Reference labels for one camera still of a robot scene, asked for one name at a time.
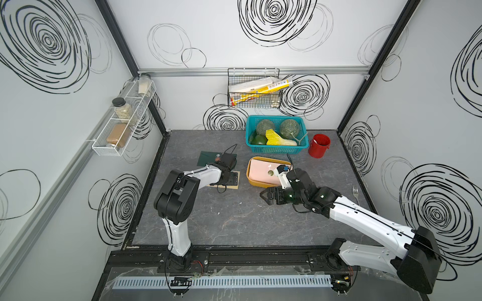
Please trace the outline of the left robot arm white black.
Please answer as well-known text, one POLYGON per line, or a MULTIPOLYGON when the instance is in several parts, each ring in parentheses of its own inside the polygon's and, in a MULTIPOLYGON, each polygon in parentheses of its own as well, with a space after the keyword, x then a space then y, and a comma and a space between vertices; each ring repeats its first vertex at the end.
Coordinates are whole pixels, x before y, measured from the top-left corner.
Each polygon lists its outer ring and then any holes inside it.
POLYGON ((193 211, 197 193, 207 186, 226 186, 237 158, 223 153, 218 161, 191 171, 173 169, 154 201, 168 235, 168 251, 177 260, 185 260, 192 249, 187 219, 193 211))

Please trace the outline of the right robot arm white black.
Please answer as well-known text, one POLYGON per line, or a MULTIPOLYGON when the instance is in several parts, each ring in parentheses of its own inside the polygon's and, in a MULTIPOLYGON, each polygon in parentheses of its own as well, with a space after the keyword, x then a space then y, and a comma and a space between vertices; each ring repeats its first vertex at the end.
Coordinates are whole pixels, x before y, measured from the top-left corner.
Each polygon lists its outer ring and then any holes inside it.
POLYGON ((420 293, 433 292, 442 256, 431 230, 385 219, 332 188, 318 187, 300 168, 282 164, 264 175, 272 184, 260 194, 267 204, 301 204, 310 213, 346 224, 379 243, 361 245, 336 239, 332 255, 345 265, 391 273, 420 293))

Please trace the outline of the yellow plastic storage box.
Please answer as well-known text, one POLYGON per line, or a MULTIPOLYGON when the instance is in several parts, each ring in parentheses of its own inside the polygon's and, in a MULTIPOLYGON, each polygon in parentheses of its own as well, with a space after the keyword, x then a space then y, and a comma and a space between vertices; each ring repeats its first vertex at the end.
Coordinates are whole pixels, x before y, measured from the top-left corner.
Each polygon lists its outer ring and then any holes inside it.
MULTIPOLYGON (((253 157, 252 159, 260 159, 262 161, 271 161, 271 162, 274 162, 274 163, 288 163, 290 164, 288 161, 283 161, 283 160, 279 160, 279 159, 273 159, 273 158, 265 158, 265 157, 260 157, 260 156, 256 156, 256 157, 253 157)), ((249 167, 250 167, 250 162, 251 160, 249 161, 248 163, 248 166, 247 166, 247 172, 246 172, 246 176, 248 176, 248 171, 249 171, 249 167)), ((266 184, 266 183, 259 183, 259 182, 256 182, 256 181, 252 181, 250 179, 248 179, 249 183, 252 185, 252 186, 257 186, 257 187, 261 187, 261 188, 270 188, 270 187, 276 187, 275 185, 273 184, 266 184)))

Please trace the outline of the pink envelope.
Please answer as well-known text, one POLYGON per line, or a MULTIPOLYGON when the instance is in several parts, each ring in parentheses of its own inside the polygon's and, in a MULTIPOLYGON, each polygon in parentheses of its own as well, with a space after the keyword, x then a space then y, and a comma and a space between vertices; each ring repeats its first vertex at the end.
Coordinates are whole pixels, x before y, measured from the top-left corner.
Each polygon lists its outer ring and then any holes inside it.
POLYGON ((291 169, 288 163, 274 163, 271 161, 262 161, 260 159, 252 159, 248 171, 248 179, 259 183, 273 184, 280 186, 281 182, 278 175, 275 174, 279 166, 285 165, 291 169))

